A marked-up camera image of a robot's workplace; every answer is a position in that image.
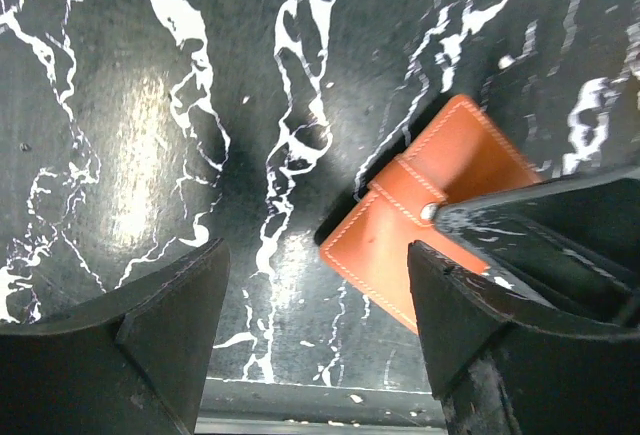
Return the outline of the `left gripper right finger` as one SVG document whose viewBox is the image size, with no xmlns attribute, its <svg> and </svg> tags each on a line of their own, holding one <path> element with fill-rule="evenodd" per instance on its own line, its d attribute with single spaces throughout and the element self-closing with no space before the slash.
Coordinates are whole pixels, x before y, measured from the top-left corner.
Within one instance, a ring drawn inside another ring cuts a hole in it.
<svg viewBox="0 0 640 435">
<path fill-rule="evenodd" d="M 638 433 L 637 329 L 528 300 L 421 241 L 407 265 L 448 433 Z"/>
</svg>

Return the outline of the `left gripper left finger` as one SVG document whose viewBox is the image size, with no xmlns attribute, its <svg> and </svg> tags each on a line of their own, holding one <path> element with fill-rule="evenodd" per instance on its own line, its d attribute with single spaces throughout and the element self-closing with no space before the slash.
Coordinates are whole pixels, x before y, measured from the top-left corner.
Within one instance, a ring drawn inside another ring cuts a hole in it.
<svg viewBox="0 0 640 435">
<path fill-rule="evenodd" d="M 191 434 L 230 273 L 216 239 L 33 324 L 1 328 L 5 434 Z"/>
</svg>

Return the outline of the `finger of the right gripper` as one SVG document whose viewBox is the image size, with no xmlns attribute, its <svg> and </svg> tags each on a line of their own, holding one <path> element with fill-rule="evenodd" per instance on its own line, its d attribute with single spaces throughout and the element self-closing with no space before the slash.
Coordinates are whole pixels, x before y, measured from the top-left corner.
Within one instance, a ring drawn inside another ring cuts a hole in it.
<svg viewBox="0 0 640 435">
<path fill-rule="evenodd" d="M 453 204 L 435 225 L 531 300 L 598 322 L 639 322 L 636 164 Z"/>
</svg>

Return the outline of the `brown leather card holder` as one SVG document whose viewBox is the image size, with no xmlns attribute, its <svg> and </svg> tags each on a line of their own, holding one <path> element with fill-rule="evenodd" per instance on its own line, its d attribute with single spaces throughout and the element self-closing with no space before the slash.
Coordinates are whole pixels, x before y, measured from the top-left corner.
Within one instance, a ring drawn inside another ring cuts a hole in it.
<svg viewBox="0 0 640 435">
<path fill-rule="evenodd" d="M 488 268 L 436 230 L 436 212 L 540 180 L 479 106 L 466 95 L 456 95 L 369 182 L 366 195 L 321 244 L 321 258 L 415 332 L 407 268 L 411 243 L 423 241 L 476 274 Z"/>
</svg>

